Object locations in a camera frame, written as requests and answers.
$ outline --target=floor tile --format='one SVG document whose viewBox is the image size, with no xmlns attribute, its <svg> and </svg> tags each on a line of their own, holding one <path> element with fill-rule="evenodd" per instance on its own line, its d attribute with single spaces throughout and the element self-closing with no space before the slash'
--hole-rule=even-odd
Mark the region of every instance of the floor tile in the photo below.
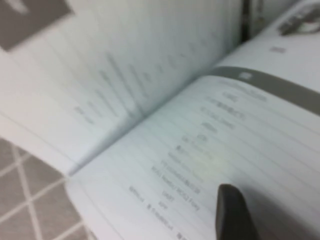
<svg viewBox="0 0 320 240">
<path fill-rule="evenodd" d="M 1 240 L 36 240 L 28 208 L 0 224 Z"/>
<path fill-rule="evenodd" d="M 15 159 L 12 154 L 11 143 L 0 139 L 0 171 L 14 162 Z"/>
<path fill-rule="evenodd" d="M 68 235 L 63 240 L 88 240 L 88 237 L 85 228 L 81 227 L 80 229 Z"/>
<path fill-rule="evenodd" d="M 0 216 L 25 201 L 17 169 L 0 177 Z"/>
<path fill-rule="evenodd" d="M 80 221 L 63 184 L 34 202 L 43 240 L 51 240 Z"/>
<path fill-rule="evenodd" d="M 62 175 L 35 156 L 23 163 L 31 195 L 62 178 Z"/>
</svg>

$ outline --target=gray header bar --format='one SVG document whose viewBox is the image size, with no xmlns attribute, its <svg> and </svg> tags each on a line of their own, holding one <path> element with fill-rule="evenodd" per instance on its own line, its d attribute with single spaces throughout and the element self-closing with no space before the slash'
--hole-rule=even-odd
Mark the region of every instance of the gray header bar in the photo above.
<svg viewBox="0 0 320 240">
<path fill-rule="evenodd" d="M 249 84 L 320 116 L 320 93 L 283 78 L 234 66 L 217 67 L 209 75 Z"/>
</svg>

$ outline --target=white paper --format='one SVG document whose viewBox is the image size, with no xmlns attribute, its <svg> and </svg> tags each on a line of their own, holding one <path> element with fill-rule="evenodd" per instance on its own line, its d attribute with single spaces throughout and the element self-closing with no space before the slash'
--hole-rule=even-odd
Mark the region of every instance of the white paper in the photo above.
<svg viewBox="0 0 320 240">
<path fill-rule="evenodd" d="M 232 18 L 221 0 L 67 3 L 73 14 L 0 51 L 1 136 L 65 174 L 220 59 Z"/>
<path fill-rule="evenodd" d="M 219 65 L 234 78 L 198 79 L 70 179 L 98 239 L 215 239 L 220 184 L 262 239 L 320 237 L 320 33 L 277 30 L 306 3 Z"/>
</svg>

